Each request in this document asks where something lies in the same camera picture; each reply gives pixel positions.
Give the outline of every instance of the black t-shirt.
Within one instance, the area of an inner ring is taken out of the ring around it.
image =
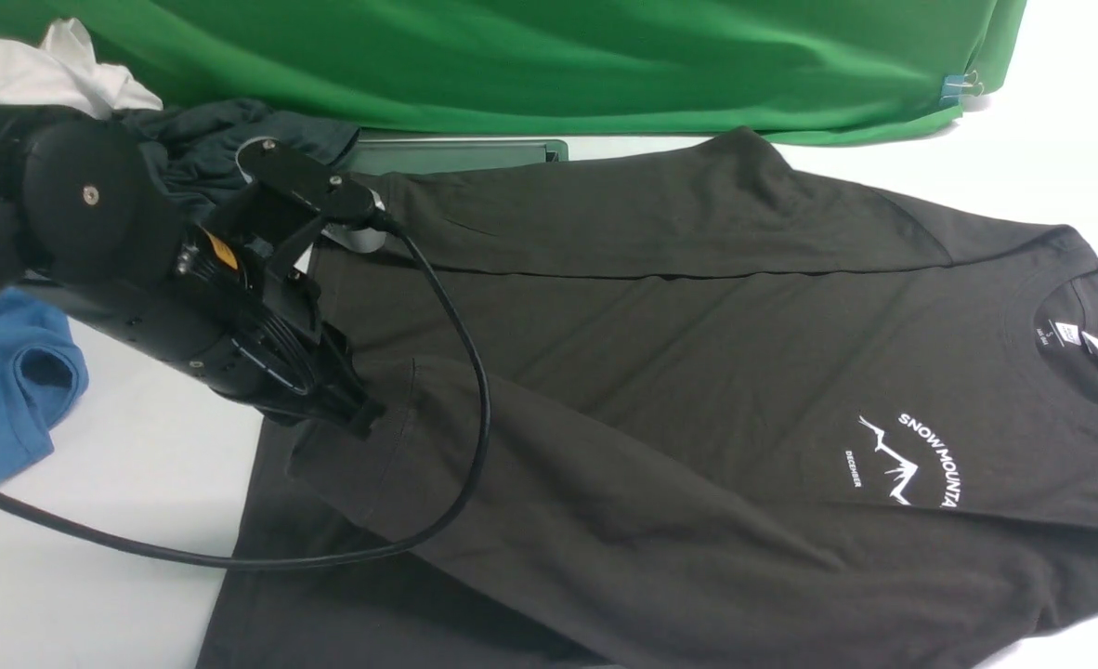
[[[748,131],[365,180],[491,372],[484,482],[416,555],[493,604],[632,669],[973,666],[1098,612],[1098,259],[1072,228],[795,171]],[[461,483],[471,371],[396,246],[318,279],[389,414],[316,430],[292,473],[400,538]],[[337,664],[270,632],[311,602],[238,579],[206,647]]]

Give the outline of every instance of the t-shirt sleeve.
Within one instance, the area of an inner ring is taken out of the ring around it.
[[[463,416],[478,399],[469,368],[434,358],[366,375],[395,411],[366,443],[316,428],[292,473],[395,540],[459,492],[477,428]],[[808,513],[777,515],[616,430],[492,383],[481,487],[416,554],[609,660],[954,669],[1033,629],[1039,606],[1006,577],[1013,566],[976,569],[974,544],[914,540],[907,520],[876,538],[900,555],[860,551],[864,534],[836,540],[824,524],[814,540]]]
[[[365,180],[435,264],[497,275],[898,271],[1049,230],[800,172],[746,129],[676,152]]]

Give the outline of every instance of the binder clip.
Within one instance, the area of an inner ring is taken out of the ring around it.
[[[941,105],[960,105],[962,98],[977,98],[983,94],[983,81],[978,80],[978,70],[966,74],[951,74],[941,81]]]

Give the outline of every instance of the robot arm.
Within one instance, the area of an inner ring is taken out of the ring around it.
[[[383,211],[373,191],[270,140],[238,165],[251,182],[200,226],[120,129],[0,105],[0,291],[20,285],[277,422],[332,420],[366,437],[383,406],[293,264],[324,232],[380,236]]]

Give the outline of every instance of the white surface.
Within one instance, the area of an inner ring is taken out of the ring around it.
[[[0,40],[0,105],[67,105],[107,119],[112,110],[159,110],[161,100],[123,65],[96,63],[87,29],[61,19],[38,46]]]
[[[567,138],[571,159],[695,138]],[[1007,88],[952,131],[878,147],[783,147],[795,166],[933,202],[1071,224],[1098,250],[1098,1],[1029,5]],[[75,335],[91,389],[57,451],[4,487],[145,540],[229,551],[256,451],[256,412],[93,332]],[[192,666],[221,575],[61,539],[0,514],[0,668]],[[1098,666],[1098,618],[987,668]]]

